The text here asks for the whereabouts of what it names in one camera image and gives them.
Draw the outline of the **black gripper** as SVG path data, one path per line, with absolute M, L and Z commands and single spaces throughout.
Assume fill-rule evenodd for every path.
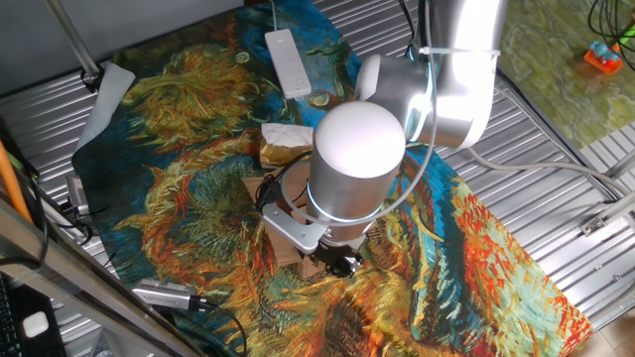
M 363 263 L 359 250 L 365 240 L 365 236 L 336 243 L 321 239 L 312 255 L 312 262 L 332 276 L 350 278 Z

